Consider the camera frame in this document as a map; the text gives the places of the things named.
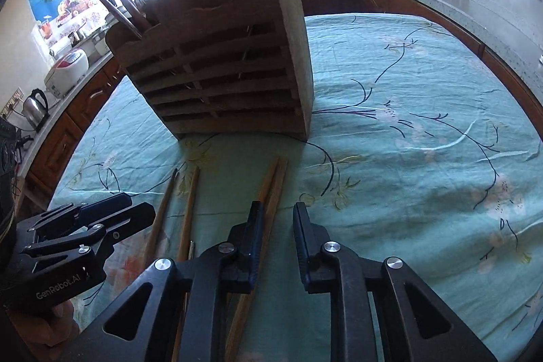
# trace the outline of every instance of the light blue tablecloth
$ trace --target light blue tablecloth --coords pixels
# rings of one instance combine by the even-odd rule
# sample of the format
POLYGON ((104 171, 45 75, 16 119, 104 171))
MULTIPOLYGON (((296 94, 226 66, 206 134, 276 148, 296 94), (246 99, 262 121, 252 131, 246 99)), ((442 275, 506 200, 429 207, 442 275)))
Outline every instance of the light blue tablecloth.
MULTIPOLYGON (((289 170, 241 361, 329 360, 329 298, 306 294, 300 283, 297 201, 360 256, 403 258, 500 361, 511 360, 543 319, 543 157, 533 126, 476 56, 425 19, 347 14, 306 24, 315 90, 310 143, 276 134, 177 141, 125 78, 85 133, 51 206, 119 189, 139 194, 177 165, 161 243, 161 253, 175 256, 198 165, 192 236, 201 253, 246 219, 281 154, 289 170)), ((165 187, 134 202, 158 208, 165 187)), ((76 299, 83 326, 135 278, 146 234, 117 246, 95 299, 83 300, 93 291, 76 299)))

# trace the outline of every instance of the power outlet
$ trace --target power outlet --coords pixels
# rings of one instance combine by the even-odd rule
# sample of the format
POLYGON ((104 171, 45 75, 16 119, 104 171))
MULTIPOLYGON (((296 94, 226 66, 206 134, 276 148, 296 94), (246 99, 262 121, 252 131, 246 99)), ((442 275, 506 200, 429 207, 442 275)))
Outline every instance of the power outlet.
POLYGON ((18 105, 18 103, 23 100, 23 91, 21 91, 21 88, 17 88, 17 91, 15 91, 12 95, 12 98, 9 99, 0 112, 0 117, 3 119, 7 119, 9 115, 12 113, 12 110, 18 105))

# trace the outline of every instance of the human hand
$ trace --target human hand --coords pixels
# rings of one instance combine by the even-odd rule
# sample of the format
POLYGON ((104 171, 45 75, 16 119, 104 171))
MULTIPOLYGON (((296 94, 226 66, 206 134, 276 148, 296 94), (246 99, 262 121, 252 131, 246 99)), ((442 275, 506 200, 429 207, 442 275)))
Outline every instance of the human hand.
POLYGON ((7 313, 15 330, 39 362, 57 360, 66 343, 79 334, 70 301, 57 305, 52 311, 53 318, 49 321, 17 311, 7 313))

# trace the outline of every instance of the triangular cutout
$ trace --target triangular cutout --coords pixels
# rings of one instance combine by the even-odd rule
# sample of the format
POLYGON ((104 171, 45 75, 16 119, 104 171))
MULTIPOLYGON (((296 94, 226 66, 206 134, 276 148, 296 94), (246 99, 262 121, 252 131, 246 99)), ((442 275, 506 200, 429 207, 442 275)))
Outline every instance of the triangular cutout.
POLYGON ((139 287, 104 324, 104 331, 126 341, 133 340, 152 291, 151 283, 139 287))
POLYGON ((415 315, 416 325, 423 339, 430 339, 440 334, 447 333, 451 328, 449 321, 444 318, 438 309, 412 285, 406 284, 406 293, 415 315))

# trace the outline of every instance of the kettle handle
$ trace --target kettle handle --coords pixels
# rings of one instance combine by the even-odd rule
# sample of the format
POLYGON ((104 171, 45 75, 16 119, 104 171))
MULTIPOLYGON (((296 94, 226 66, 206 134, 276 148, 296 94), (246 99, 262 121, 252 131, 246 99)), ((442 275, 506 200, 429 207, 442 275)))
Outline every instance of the kettle handle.
POLYGON ((47 97, 45 97, 45 93, 41 89, 34 89, 32 90, 32 94, 30 95, 30 97, 32 97, 35 100, 37 95, 42 97, 43 102, 45 103, 45 112, 48 113, 49 103, 47 102, 47 97))

